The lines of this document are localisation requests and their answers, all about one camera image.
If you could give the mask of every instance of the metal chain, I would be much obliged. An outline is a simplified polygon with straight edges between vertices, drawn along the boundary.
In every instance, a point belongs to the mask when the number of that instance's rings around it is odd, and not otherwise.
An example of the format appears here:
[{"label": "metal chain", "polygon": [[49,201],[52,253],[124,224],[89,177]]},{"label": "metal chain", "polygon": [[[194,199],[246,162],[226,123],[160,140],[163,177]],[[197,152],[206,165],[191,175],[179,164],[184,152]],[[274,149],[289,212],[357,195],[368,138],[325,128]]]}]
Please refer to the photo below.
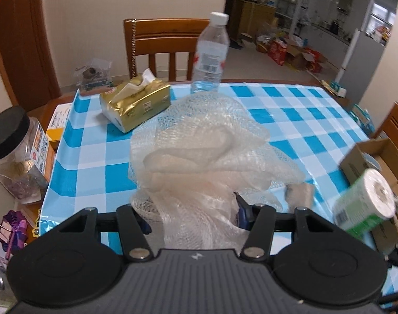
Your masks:
[{"label": "metal chain", "polygon": [[132,78],[137,75],[136,68],[135,68],[135,31],[136,31],[137,19],[132,19]]}]

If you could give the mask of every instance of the white netting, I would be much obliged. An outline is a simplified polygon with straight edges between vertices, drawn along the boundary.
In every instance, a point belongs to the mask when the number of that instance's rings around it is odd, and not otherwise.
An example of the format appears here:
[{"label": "white netting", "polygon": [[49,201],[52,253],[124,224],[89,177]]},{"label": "white netting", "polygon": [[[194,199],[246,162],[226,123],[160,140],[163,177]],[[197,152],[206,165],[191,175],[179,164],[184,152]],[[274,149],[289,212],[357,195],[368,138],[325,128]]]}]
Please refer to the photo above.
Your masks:
[{"label": "white netting", "polygon": [[269,131],[232,98],[200,92],[134,130],[128,176],[134,209],[150,224],[153,248],[239,250],[237,191],[250,204],[282,210],[268,189],[304,174],[270,146]]}]

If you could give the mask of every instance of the white bottle cap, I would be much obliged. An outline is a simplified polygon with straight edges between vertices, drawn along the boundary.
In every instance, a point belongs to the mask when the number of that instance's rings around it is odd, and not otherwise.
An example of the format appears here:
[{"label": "white bottle cap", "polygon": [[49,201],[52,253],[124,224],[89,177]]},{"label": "white bottle cap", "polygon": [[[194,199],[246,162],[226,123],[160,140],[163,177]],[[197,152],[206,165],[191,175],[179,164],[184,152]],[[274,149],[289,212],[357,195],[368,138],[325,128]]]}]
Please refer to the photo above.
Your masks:
[{"label": "white bottle cap", "polygon": [[212,12],[209,18],[211,24],[215,26],[225,26],[228,23],[229,15],[219,12]]}]

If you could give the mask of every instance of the wooden chair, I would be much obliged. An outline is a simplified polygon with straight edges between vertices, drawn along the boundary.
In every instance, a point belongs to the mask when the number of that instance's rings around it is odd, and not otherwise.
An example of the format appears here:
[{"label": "wooden chair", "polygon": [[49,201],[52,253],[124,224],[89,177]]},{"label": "wooden chair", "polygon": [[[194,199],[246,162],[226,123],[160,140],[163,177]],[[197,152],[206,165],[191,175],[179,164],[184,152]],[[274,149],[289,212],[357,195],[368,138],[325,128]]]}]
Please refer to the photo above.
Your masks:
[{"label": "wooden chair", "polygon": [[372,138],[389,137],[398,149],[398,103],[396,102]]},{"label": "wooden chair", "polygon": [[148,66],[157,75],[155,54],[169,53],[168,80],[175,81],[175,54],[187,52],[187,80],[191,80],[196,42],[208,23],[205,19],[124,20],[129,77],[137,74],[135,56],[148,54]]}]

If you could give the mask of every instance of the checkered tablecloth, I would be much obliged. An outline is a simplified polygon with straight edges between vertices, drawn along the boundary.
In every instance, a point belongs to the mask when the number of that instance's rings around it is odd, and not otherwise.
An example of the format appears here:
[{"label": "checkered tablecloth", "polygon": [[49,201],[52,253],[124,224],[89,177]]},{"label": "checkered tablecloth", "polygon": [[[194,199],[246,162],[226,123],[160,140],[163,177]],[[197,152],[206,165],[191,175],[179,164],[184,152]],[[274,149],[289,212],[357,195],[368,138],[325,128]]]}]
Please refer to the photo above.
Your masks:
[{"label": "checkered tablecloth", "polygon": [[[356,123],[317,87],[222,83],[219,91],[241,102],[269,129],[270,144],[292,158],[315,185],[313,210],[332,220],[332,206],[349,186],[338,163],[355,142],[367,139]],[[171,99],[189,93],[190,85],[174,85]],[[136,189],[127,178],[130,139],[131,132],[121,133],[103,116],[98,95],[76,95],[43,203],[42,233],[84,207],[113,212],[129,202]],[[283,191],[275,190],[275,195],[285,205]],[[102,233],[102,242],[120,251],[117,234]],[[289,234],[276,234],[272,253],[289,243]],[[384,290],[394,288],[398,268],[391,270]]]}]

